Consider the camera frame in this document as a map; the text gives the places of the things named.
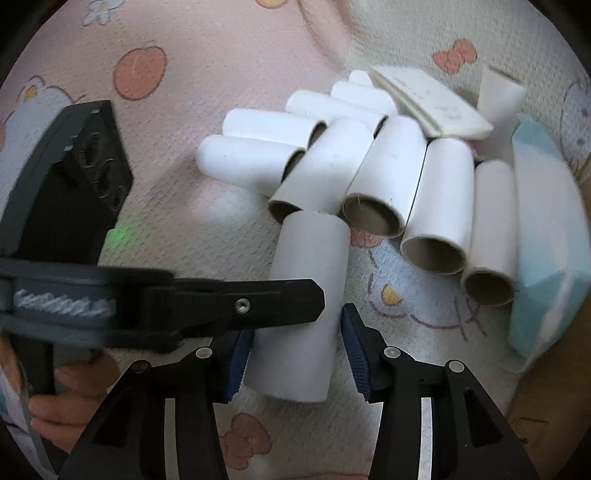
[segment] finger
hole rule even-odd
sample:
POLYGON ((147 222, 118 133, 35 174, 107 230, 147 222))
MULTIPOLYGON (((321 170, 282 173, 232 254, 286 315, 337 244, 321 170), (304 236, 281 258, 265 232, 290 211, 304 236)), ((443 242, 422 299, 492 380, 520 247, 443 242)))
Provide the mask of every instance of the finger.
POLYGON ((85 426, 99 408, 100 402, 100 397, 84 397, 69 391, 62 395, 35 395, 29 400, 29 410, 40 420, 85 426))
POLYGON ((67 453, 72 451, 84 431, 84 427, 56 425, 40 419, 31 419, 31 427, 43 438, 67 453))
POLYGON ((56 378, 66 388, 87 397, 103 395, 119 378, 119 367, 105 353, 92 362, 74 362, 56 370, 56 378))

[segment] cardboard tube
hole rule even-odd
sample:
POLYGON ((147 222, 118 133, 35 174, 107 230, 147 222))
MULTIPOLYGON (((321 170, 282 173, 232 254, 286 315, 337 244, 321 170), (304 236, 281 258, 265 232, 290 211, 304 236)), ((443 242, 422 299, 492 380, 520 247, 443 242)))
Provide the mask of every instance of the cardboard tube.
POLYGON ((427 148, 400 251, 412 265, 453 274, 466 266, 474 202, 474 159, 468 145, 439 138, 427 148))
POLYGON ((336 82, 330 91, 330 96, 375 110, 384 115, 398 115, 394 100, 386 90, 381 88, 356 85, 349 82, 336 82))
POLYGON ((223 121, 222 132, 229 137, 257 138, 308 148, 326 129, 326 123, 287 112, 235 108, 223 121))
POLYGON ((485 140, 474 143, 481 159, 509 160, 511 137, 526 94, 527 89, 518 79, 496 67, 484 67, 477 109, 492 124, 493 131, 485 140))
POLYGON ((209 177, 270 197, 304 153, 293 145, 212 135, 197 149, 195 162, 209 177))
POLYGON ((349 75, 349 82, 356 83, 357 85, 365 85, 366 87, 374 86, 369 73, 365 70, 353 70, 349 75))
POLYGON ((501 306, 513 300, 517 273, 517 196, 513 169, 501 160, 476 168, 474 222, 462 286, 474 300, 501 306))
POLYGON ((413 206, 426 149, 427 140, 416 120, 390 117, 343 201, 347 221, 373 235, 401 235, 413 206))
POLYGON ((373 140, 357 120, 343 118, 332 123, 269 200, 273 218, 282 223, 298 210, 338 215, 373 140))
POLYGON ((352 118, 363 123, 374 136, 379 133, 387 118, 375 110, 310 90, 298 90, 291 95, 285 110, 323 120, 329 126, 340 118, 352 118))
POLYGON ((343 307, 349 241, 349 227, 338 217, 308 210, 285 219, 269 279, 311 278, 324 290, 326 306, 314 323, 257 330, 245 385, 285 400, 326 400, 343 307))

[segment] patterned fabric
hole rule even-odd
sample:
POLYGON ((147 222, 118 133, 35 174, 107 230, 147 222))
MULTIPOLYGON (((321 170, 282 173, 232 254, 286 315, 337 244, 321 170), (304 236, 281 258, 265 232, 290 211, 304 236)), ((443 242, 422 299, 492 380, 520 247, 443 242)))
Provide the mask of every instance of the patterned fabric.
MULTIPOLYGON (((195 148, 231 108, 282 109, 296 89, 327 91, 350 69, 378 63, 420 66, 471 102, 484 64, 511 72, 528 86, 524 111, 586 180, 589 78, 527 0, 70 0, 0 90, 0 202, 60 108, 112 99, 135 184, 101 263, 265 279, 280 230, 265 199, 201 176, 195 148)), ((366 322, 422 361, 463 360, 507 408, 518 381, 503 368, 513 355, 509 311, 475 305, 456 277, 413 269, 395 242, 353 232, 352 245, 346 299, 366 322)), ((196 346, 166 358, 115 354, 124 369, 196 346)), ((356 392, 341 348, 325 403, 243 388, 216 411, 232 480, 362 480, 381 408, 356 392)), ((428 457, 428 429, 424 440, 428 457)))

